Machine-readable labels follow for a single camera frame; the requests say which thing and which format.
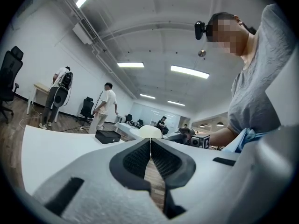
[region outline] man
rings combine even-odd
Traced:
[[[108,110],[112,105],[115,107],[115,114],[118,114],[116,95],[112,90],[112,84],[106,83],[104,88],[106,92],[103,94],[102,103],[93,111],[94,118],[90,124],[89,133],[96,133],[97,126],[99,126],[99,130],[103,129],[103,124],[107,118]]]
[[[158,128],[159,130],[161,130],[161,132],[163,133],[163,128],[166,127],[164,121],[166,120],[167,118],[165,116],[162,117],[162,119],[160,119],[156,125],[156,128]]]
[[[58,72],[55,73],[55,75],[53,76],[53,83],[50,86],[50,91],[47,97],[47,101],[46,101],[46,105],[45,108],[43,110],[43,116],[42,116],[42,122],[39,124],[39,127],[42,129],[47,129],[47,118],[48,118],[48,114],[50,112],[50,108],[54,102],[54,97],[56,94],[57,89],[59,88],[59,81],[60,79],[65,75],[65,73],[71,71],[71,69],[67,66],[67,67],[61,67],[59,69]],[[52,127],[52,122],[57,114],[58,111],[58,107],[56,107],[55,105],[53,105],[53,109],[52,109],[52,114],[48,120],[48,126]]]

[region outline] black chair armrest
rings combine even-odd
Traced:
[[[15,83],[14,93],[15,93],[15,91],[16,91],[19,87],[20,87],[19,84],[18,84],[18,83]]]

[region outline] gray t-shirt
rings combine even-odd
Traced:
[[[237,133],[244,128],[263,133],[280,126],[265,90],[288,61],[296,41],[278,5],[266,6],[258,30],[256,54],[250,66],[238,74],[232,86],[228,119]]]

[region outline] sneaker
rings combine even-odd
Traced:
[[[47,129],[46,125],[42,125],[42,123],[39,124],[39,127],[42,129]]]

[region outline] white t-shirt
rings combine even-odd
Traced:
[[[66,72],[69,72],[69,69],[66,69],[65,67],[61,67],[61,68],[58,70],[58,72],[55,73],[55,74],[58,74],[58,76],[57,76],[55,82],[52,83],[52,85],[51,85],[50,88],[52,88],[52,87],[58,87],[58,83],[59,83],[61,77],[64,76],[64,74],[65,74]]]
[[[116,104],[116,95],[115,95],[114,91],[113,90],[105,91],[104,94],[103,94],[103,97],[102,97],[101,101],[106,101],[107,103],[104,104],[100,108],[100,110],[98,111],[98,113],[100,113],[100,114],[107,114],[109,108],[112,105]]]

